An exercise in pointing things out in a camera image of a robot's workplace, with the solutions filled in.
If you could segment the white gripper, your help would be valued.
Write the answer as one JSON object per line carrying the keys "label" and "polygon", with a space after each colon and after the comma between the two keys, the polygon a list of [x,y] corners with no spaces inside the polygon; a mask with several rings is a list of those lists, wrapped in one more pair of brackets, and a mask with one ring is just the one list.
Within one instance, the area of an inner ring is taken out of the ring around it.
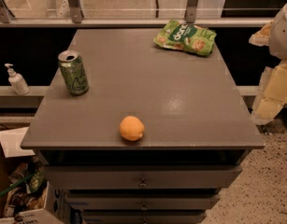
{"label": "white gripper", "polygon": [[[268,22],[250,37],[249,43],[258,47],[269,45],[271,55],[287,60],[287,3],[273,22]],[[256,125],[266,125],[286,104],[287,61],[281,61],[275,68],[266,67],[262,73],[251,120]]]}

